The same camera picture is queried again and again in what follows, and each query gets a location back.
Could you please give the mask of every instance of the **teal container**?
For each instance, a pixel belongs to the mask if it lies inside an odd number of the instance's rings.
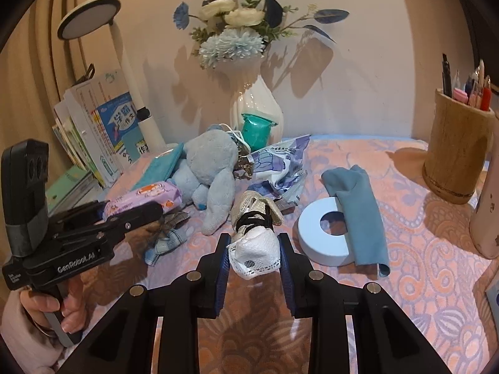
[[[270,129],[277,124],[268,119],[246,113],[243,114],[243,119],[245,120],[242,131],[243,138],[251,147],[251,151],[254,152],[266,147]]]

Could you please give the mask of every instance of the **book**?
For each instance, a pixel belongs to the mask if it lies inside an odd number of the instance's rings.
[[[81,168],[85,168],[83,163],[80,163],[79,160],[77,159],[77,157],[75,157],[73,155],[73,153],[69,147],[69,143],[65,142],[64,138],[62,137],[61,130],[59,130],[59,127],[57,126],[57,124],[52,126],[52,130],[54,131],[54,135],[56,135],[57,140],[59,141],[59,143],[63,147],[64,151],[66,152],[66,154],[69,157],[69,159],[71,160],[71,162],[74,165],[80,166]]]
[[[75,207],[78,207],[80,205],[83,205],[83,204],[88,204],[89,202],[92,202],[92,201],[99,201],[100,197],[102,196],[102,193],[104,192],[104,190],[102,189],[101,186],[99,186],[99,184],[94,184],[88,191],[88,193],[86,193],[82,198],[81,200],[79,200],[76,205],[74,205]]]
[[[74,157],[77,159],[77,163],[74,164],[82,169],[91,171],[101,186],[106,187],[107,183],[104,181],[101,173],[95,166],[94,161],[79,136],[64,100],[54,106],[54,112],[56,125],[58,126],[64,141],[67,143]]]
[[[111,187],[121,175],[121,169],[115,161],[115,153],[109,152],[109,148],[93,122],[91,114],[80,105],[71,89],[66,90],[64,103],[67,105],[71,120],[89,156],[105,182],[105,187]]]
[[[137,160],[140,157],[139,148],[144,150],[147,146],[139,128],[137,113],[130,93],[126,92],[111,99],[97,107],[97,111],[116,153],[123,153],[124,158],[129,163]],[[125,144],[125,136],[129,137],[128,144]]]
[[[92,174],[73,166],[46,191],[48,215],[72,208],[92,188]]]
[[[114,157],[116,164],[121,168],[121,171],[126,170],[130,163],[122,149],[121,144],[113,144],[110,135],[107,132],[105,123],[100,119],[101,114],[97,108],[107,102],[110,102],[117,97],[128,94],[128,86],[121,70],[106,72],[100,76],[91,78],[86,82],[80,83],[69,89],[71,94],[76,98],[80,105],[84,108],[87,116],[92,119],[91,126],[96,136],[102,138],[102,145],[107,148],[109,156]],[[135,112],[133,102],[130,98],[130,107]]]

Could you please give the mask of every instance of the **human hand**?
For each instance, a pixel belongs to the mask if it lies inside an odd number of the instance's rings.
[[[21,291],[21,304],[29,313],[34,322],[45,328],[50,328],[44,312],[56,312],[59,309],[64,316],[61,328],[66,333],[75,333],[85,326],[87,311],[83,300],[83,282],[80,276],[67,280],[68,295],[62,302],[47,294],[34,292],[32,290]]]

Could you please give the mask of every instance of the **curtain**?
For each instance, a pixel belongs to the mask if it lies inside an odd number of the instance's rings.
[[[36,0],[0,53],[0,151],[27,138],[49,144],[49,181],[57,180],[71,163],[52,131],[53,106],[85,73],[79,41],[57,38],[62,17],[76,0]],[[0,209],[0,262],[9,246]],[[0,278],[0,312],[8,289]]]

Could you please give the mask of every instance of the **sleeve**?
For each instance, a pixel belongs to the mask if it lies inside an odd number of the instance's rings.
[[[0,332],[12,355],[26,374],[52,374],[63,347],[28,320],[19,293],[12,291],[3,310]]]

